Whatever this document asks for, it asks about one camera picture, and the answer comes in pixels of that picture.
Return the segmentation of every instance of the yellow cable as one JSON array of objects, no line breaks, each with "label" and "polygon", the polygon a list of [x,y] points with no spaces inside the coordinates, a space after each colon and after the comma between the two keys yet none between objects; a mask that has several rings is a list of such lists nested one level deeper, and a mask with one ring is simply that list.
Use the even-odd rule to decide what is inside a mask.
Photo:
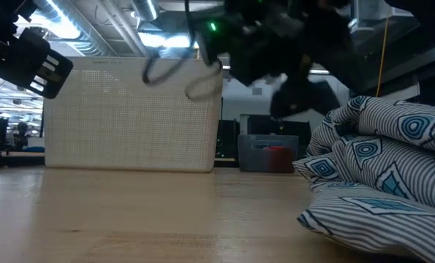
[{"label": "yellow cable", "polygon": [[392,7],[390,6],[389,11],[387,13],[387,17],[386,17],[386,24],[385,24],[385,35],[383,36],[383,48],[382,48],[382,52],[381,52],[381,62],[379,63],[379,76],[378,76],[378,86],[377,86],[377,94],[375,97],[379,96],[379,87],[381,86],[381,77],[382,77],[382,73],[383,73],[383,64],[385,63],[385,51],[386,51],[386,39],[387,39],[387,25],[390,22],[390,16],[391,16],[391,11],[392,11]]}]

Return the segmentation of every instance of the green led light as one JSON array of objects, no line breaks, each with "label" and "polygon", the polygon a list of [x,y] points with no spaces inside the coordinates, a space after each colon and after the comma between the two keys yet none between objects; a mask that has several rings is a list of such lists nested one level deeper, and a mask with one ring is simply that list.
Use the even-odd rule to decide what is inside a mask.
[{"label": "green led light", "polygon": [[217,30],[217,27],[216,27],[215,23],[211,23],[211,24],[209,24],[209,26],[211,27],[212,31]]}]

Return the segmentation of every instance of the white perforated board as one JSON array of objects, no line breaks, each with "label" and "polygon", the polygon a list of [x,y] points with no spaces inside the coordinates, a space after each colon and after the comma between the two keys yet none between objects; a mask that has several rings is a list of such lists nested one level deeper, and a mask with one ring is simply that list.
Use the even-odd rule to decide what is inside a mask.
[{"label": "white perforated board", "polygon": [[[209,77],[192,102],[184,89],[211,76],[202,61],[188,60],[168,81],[143,84],[144,58],[71,58],[74,69],[59,95],[45,100],[48,167],[207,172],[212,169],[219,122],[222,74]],[[176,60],[163,59],[157,75]]]}]

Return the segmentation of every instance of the desk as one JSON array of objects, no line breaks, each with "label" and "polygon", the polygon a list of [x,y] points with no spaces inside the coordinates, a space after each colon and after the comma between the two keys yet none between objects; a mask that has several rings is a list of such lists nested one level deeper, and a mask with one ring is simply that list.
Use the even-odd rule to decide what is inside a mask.
[{"label": "desk", "polygon": [[388,262],[301,227],[310,201],[302,177],[228,168],[0,169],[0,262]]}]

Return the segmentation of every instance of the table surface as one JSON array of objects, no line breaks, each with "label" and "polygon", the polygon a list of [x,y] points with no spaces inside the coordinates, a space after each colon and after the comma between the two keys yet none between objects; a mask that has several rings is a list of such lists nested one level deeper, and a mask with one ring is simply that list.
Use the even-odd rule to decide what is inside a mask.
[{"label": "table surface", "polygon": [[0,262],[394,262],[296,221],[298,176],[0,170]]}]

